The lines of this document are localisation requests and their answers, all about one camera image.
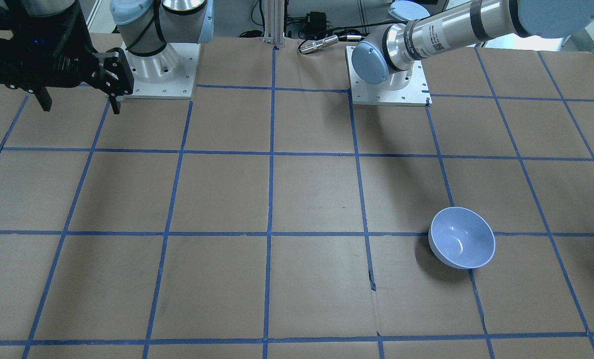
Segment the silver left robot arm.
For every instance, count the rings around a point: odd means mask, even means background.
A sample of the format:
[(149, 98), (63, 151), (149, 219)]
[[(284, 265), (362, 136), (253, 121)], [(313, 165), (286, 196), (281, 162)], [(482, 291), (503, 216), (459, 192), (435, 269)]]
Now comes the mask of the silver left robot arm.
[(421, 17), (409, 0), (391, 3), (390, 22), (359, 41), (349, 68), (370, 85), (381, 85), (413, 64), (457, 48), (508, 34), (564, 38), (594, 20), (594, 0), (470, 0)]

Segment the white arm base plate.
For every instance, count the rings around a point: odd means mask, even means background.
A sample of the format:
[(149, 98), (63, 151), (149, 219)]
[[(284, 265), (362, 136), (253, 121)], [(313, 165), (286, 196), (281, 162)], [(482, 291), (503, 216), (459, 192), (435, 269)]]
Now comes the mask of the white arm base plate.
[(356, 73), (352, 62), (354, 50), (354, 47), (346, 47), (352, 104), (428, 107), (433, 103), (421, 61), (413, 63), (408, 71), (392, 74), (384, 83), (374, 85)]
[(125, 52), (134, 77), (126, 98), (183, 99), (194, 96), (201, 44), (169, 43), (159, 54), (139, 57)]

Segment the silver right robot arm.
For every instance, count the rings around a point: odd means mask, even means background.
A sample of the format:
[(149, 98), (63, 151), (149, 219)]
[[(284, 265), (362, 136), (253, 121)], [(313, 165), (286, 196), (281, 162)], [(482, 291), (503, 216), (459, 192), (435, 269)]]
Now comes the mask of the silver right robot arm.
[(113, 0), (124, 47), (99, 51), (79, 1), (0, 0), (0, 84), (50, 111), (48, 88), (87, 83), (119, 114), (119, 97), (133, 94), (136, 79), (159, 82), (181, 68), (174, 43), (211, 41), (213, 8), (210, 0)]

